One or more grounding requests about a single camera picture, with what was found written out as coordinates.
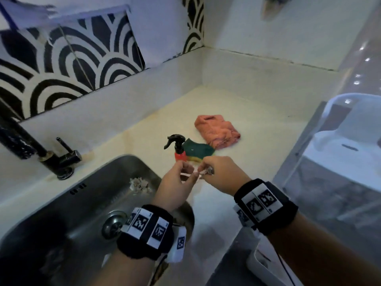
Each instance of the stainless steel sink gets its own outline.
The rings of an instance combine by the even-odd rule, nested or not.
[[[156,191],[161,179],[136,156],[103,166],[9,232],[0,244],[2,286],[84,286],[116,248],[120,227],[134,207],[153,193],[134,193],[130,178],[142,177]],[[187,228],[194,215],[188,203],[173,213]]]

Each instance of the red spray bottle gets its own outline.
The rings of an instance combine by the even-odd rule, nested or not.
[[[183,160],[184,162],[187,161],[187,155],[185,154],[183,143],[185,142],[185,137],[181,134],[173,134],[168,137],[168,143],[165,145],[164,149],[167,149],[171,143],[175,142],[174,144],[174,159],[176,161]]]

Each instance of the sponge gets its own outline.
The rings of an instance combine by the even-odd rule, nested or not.
[[[187,155],[187,159],[195,162],[201,162],[204,157],[211,156],[215,152],[214,148],[210,145],[195,143],[189,138],[183,143],[183,148]]]

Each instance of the tile backsplash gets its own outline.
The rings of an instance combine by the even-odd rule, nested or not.
[[[203,0],[182,0],[189,35],[203,46]],[[0,99],[25,120],[145,69],[125,12],[0,33]]]

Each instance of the hand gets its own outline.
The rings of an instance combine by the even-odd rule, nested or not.
[[[188,198],[194,184],[198,179],[198,172],[194,172],[189,163],[178,161],[166,173],[160,183],[151,204],[171,212],[180,207]],[[180,173],[191,173],[185,183],[182,183]]]
[[[207,156],[202,160],[197,171],[201,172],[211,166],[213,175],[204,175],[203,179],[225,194],[234,196],[241,186],[251,178],[228,156]]]

